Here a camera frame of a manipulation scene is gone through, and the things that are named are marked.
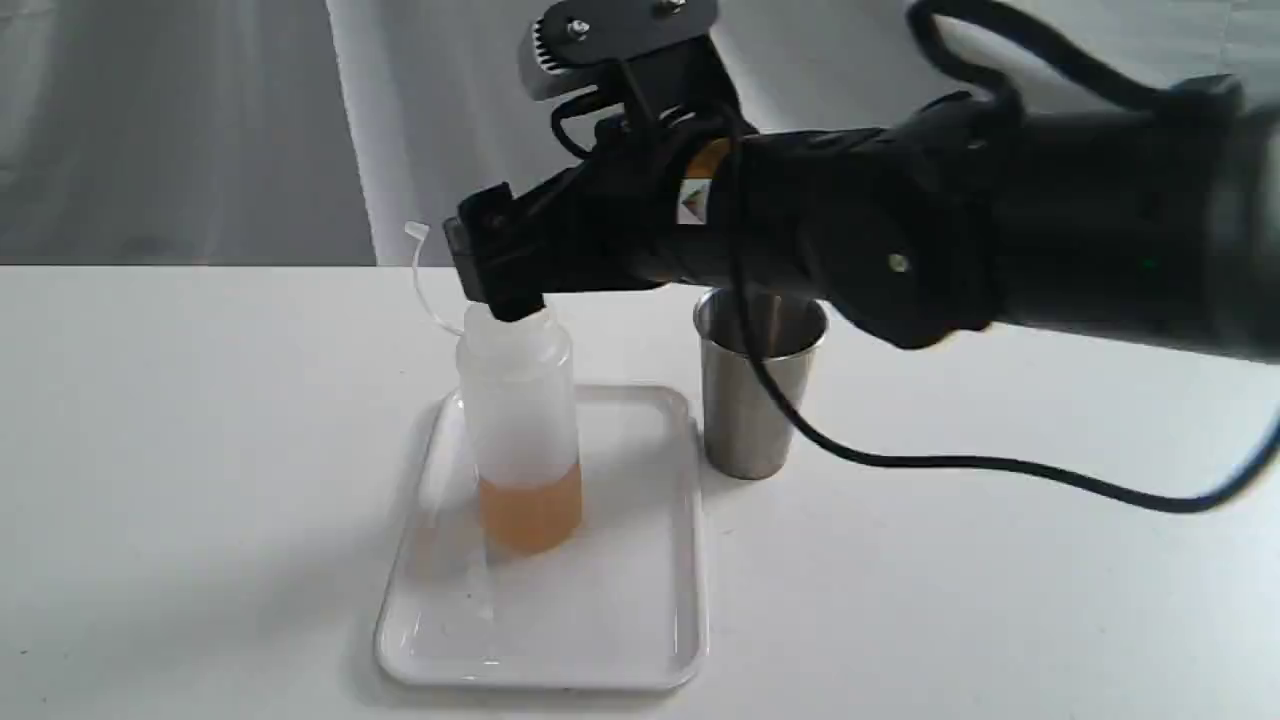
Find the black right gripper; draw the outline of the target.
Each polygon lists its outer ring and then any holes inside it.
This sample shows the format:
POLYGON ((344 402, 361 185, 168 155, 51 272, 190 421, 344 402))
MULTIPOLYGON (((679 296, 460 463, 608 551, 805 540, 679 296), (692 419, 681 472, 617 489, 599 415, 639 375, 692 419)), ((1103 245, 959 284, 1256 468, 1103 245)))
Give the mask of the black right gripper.
POLYGON ((690 115, 654 143, 614 138, 521 196, 503 183, 466 197, 444 224, 466 299, 515 323, 549 293, 712 283, 727 272, 726 236, 681 223, 678 193, 700 151, 740 137, 737 115, 690 115))

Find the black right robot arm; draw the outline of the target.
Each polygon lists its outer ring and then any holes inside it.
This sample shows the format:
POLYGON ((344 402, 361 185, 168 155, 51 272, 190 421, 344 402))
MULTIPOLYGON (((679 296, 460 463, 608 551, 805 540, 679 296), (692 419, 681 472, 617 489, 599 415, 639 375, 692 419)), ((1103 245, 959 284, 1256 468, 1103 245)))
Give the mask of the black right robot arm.
POLYGON ((890 128, 749 135, 699 102, 445 222, 465 295, 668 283, 828 302, 895 347, 993 323, 1277 361, 1277 106, 1224 78, 1148 111, 956 92, 890 128))

